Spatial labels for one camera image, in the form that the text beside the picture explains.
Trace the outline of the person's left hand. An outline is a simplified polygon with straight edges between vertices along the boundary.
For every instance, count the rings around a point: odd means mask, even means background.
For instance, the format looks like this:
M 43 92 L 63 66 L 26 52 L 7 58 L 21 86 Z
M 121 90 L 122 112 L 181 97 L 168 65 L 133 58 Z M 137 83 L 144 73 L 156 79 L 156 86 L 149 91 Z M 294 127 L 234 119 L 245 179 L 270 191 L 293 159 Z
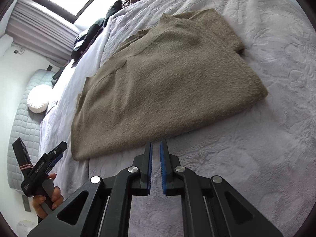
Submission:
M 37 195 L 33 196 L 32 206 L 38 216 L 39 221 L 42 221 L 48 215 L 43 209 L 44 205 L 47 205 L 46 199 L 48 197 L 48 201 L 51 201 L 51 206 L 48 206 L 48 208 L 51 208 L 52 211 L 59 207 L 64 201 L 64 198 L 60 193 L 60 188 L 54 186 L 53 181 L 56 177 L 57 174 L 51 173 L 49 174 L 48 179 L 43 182 L 42 187 L 44 188 L 44 191 L 47 193 L 47 195 L 38 193 Z

